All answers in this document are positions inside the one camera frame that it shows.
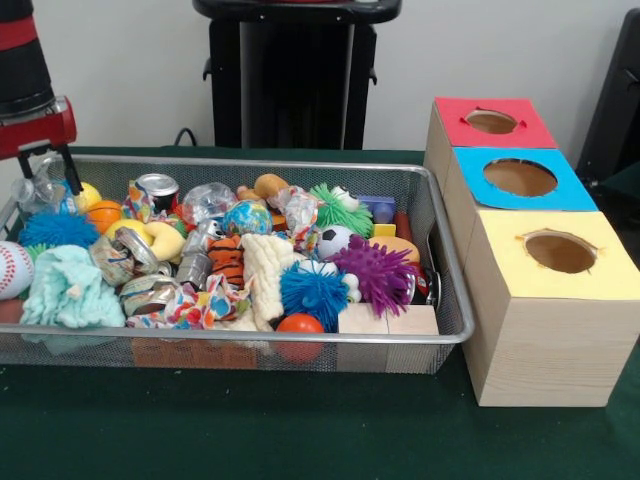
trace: red square lid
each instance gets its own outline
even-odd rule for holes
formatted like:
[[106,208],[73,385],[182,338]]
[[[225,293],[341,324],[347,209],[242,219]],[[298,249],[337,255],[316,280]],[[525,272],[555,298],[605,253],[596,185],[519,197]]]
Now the red square lid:
[[558,148],[528,99],[436,97],[453,147]]

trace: white wall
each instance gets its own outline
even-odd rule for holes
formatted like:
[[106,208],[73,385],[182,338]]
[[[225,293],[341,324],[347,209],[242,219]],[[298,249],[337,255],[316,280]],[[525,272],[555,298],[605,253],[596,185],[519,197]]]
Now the white wall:
[[[78,144],[166,145],[212,136],[201,80],[208,20],[190,0],[34,0],[55,91],[71,99]],[[378,26],[365,148],[425,146],[435,95],[533,99],[576,161],[633,0],[405,0]],[[17,175],[0,164],[1,186]]]

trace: blue spiky ball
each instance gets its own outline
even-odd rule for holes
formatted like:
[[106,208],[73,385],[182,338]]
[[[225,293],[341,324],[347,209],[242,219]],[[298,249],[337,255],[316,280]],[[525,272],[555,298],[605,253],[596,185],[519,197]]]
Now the blue spiky ball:
[[308,313],[327,333],[338,331],[338,315],[347,308],[349,288],[342,282],[344,273],[309,272],[295,263],[280,279],[284,313]]
[[99,236],[96,227],[82,215],[38,213],[27,221],[20,232],[20,244],[25,247],[46,244],[52,247],[77,245],[89,248]]

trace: purple spiky ball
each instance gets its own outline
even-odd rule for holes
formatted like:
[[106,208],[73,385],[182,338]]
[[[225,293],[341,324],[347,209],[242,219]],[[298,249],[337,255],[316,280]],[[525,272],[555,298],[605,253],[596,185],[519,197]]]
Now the purple spiky ball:
[[411,276],[417,272],[406,258],[409,250],[387,252],[387,247],[370,245],[359,235],[352,235],[349,248],[331,256],[342,271],[353,273],[360,281],[362,298],[371,303],[374,313],[381,317],[389,309],[400,315],[400,309],[411,303],[409,287]]

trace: yellow square lid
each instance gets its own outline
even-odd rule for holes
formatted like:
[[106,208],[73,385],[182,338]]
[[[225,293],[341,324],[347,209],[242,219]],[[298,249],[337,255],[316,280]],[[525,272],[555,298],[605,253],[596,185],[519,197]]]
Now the yellow square lid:
[[479,215],[513,297],[640,300],[640,271],[601,212]]

